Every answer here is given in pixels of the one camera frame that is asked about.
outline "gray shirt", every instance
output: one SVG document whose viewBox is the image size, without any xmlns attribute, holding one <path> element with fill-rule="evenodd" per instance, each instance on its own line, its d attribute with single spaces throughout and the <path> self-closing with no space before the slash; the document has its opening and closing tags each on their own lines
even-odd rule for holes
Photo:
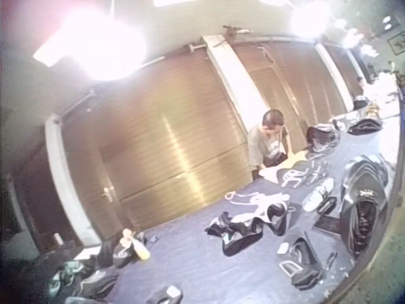
<svg viewBox="0 0 405 304">
<path fill-rule="evenodd" d="M 258 125 L 254 126 L 247 135 L 249 164 L 256 168 L 263 163 L 271 163 L 276 160 L 281 154 L 280 147 L 283 137 L 286 135 L 288 133 L 285 128 L 278 134 L 268 136 L 260 131 Z"/>
</svg>

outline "bright light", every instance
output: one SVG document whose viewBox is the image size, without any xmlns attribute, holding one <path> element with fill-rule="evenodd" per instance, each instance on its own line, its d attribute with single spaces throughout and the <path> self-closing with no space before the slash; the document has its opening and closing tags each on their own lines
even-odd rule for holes
<svg viewBox="0 0 405 304">
<path fill-rule="evenodd" d="M 289 2 L 289 0 L 260 0 L 260 2 L 269 4 L 272 6 L 284 6 Z"/>
<path fill-rule="evenodd" d="M 195 0 L 153 0 L 153 5 L 155 7 L 159 8 L 161 6 L 168 6 L 168 5 L 173 5 L 173 4 L 178 4 L 178 3 L 183 3 L 183 2 L 194 2 Z"/>
<path fill-rule="evenodd" d="M 343 47 L 346 49 L 354 48 L 363 37 L 363 34 L 357 34 L 357 30 L 355 28 L 351 28 L 347 31 L 347 35 L 343 39 Z"/>
<path fill-rule="evenodd" d="M 313 2 L 298 8 L 292 15 L 292 30 L 303 38 L 319 37 L 327 29 L 330 10 L 326 3 Z"/>
<path fill-rule="evenodd" d="M 346 20 L 344 19 L 338 19 L 335 22 L 335 27 L 337 27 L 338 29 L 344 29 L 344 27 L 347 25 Z"/>
<path fill-rule="evenodd" d="M 124 78 L 146 57 L 146 44 L 136 30 L 90 9 L 70 15 L 63 34 L 67 53 L 95 80 Z"/>
<path fill-rule="evenodd" d="M 370 57 L 377 57 L 379 54 L 375 49 L 373 49 L 372 46 L 368 44 L 363 44 L 363 46 L 360 48 L 361 54 L 363 55 L 368 55 Z"/>
<path fill-rule="evenodd" d="M 47 67 L 53 66 L 66 52 L 65 40 L 61 31 L 53 34 L 33 55 L 35 60 L 45 64 Z"/>
<path fill-rule="evenodd" d="M 354 35 L 357 34 L 357 29 L 356 28 L 351 28 L 350 30 L 347 31 L 348 34 Z"/>
</svg>

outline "picture frame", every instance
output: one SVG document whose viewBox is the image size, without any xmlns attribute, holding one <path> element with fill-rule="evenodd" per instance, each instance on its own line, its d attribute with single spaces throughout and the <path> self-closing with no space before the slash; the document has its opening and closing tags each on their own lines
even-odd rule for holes
<svg viewBox="0 0 405 304">
<path fill-rule="evenodd" d="M 391 37 L 387 42 L 396 56 L 405 53 L 405 31 Z"/>
</svg>

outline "door handle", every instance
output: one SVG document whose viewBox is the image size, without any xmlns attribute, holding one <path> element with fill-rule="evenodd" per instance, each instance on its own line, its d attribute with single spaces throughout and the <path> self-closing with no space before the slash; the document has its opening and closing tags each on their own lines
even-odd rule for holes
<svg viewBox="0 0 405 304">
<path fill-rule="evenodd" d="M 110 203 L 113 202 L 113 197 L 109 193 L 109 189 L 107 187 L 104 188 L 104 193 L 101 196 L 107 198 Z"/>
</svg>

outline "yellow bottle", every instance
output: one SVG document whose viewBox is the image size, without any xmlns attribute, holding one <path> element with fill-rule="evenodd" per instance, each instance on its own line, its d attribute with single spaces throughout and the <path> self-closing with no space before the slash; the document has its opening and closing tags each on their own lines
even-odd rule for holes
<svg viewBox="0 0 405 304">
<path fill-rule="evenodd" d="M 134 250 L 137 253 L 138 257 L 141 260 L 147 260 L 150 256 L 151 253 L 149 250 L 143 245 L 140 241 L 138 241 L 136 238 L 132 239 L 132 244 L 134 245 Z"/>
</svg>

